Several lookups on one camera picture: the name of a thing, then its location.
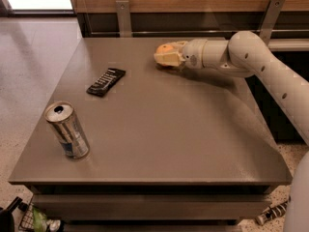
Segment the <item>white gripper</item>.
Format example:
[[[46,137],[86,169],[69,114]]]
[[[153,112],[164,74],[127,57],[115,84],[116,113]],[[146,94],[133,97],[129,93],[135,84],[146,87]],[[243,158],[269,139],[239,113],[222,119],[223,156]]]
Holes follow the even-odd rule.
[[[206,39],[196,39],[189,42],[170,42],[169,45],[173,48],[183,50],[183,55],[177,50],[172,50],[163,53],[155,53],[154,59],[161,66],[179,67],[184,62],[188,68],[200,70],[204,67],[203,51],[206,43]]]

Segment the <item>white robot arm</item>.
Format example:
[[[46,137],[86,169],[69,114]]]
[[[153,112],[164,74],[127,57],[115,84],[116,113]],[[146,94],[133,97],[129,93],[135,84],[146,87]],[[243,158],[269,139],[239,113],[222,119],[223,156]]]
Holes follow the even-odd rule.
[[[276,58],[255,33],[239,31],[229,40],[165,43],[156,49],[154,59],[163,67],[211,68],[231,76],[257,76],[309,144],[309,83]],[[309,153],[295,170],[283,231],[309,232]]]

